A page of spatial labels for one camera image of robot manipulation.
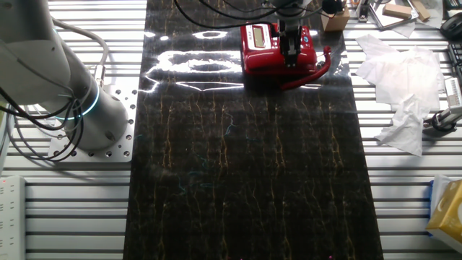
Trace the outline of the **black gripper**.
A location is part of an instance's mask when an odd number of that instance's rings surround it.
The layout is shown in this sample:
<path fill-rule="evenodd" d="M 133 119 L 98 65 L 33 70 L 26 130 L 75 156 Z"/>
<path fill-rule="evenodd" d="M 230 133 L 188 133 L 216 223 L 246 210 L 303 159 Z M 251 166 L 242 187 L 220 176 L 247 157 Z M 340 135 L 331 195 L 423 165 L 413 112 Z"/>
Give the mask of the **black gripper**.
<path fill-rule="evenodd" d="M 294 67 L 301 44 L 301 22 L 299 19 L 278 19 L 280 53 L 286 67 Z"/>

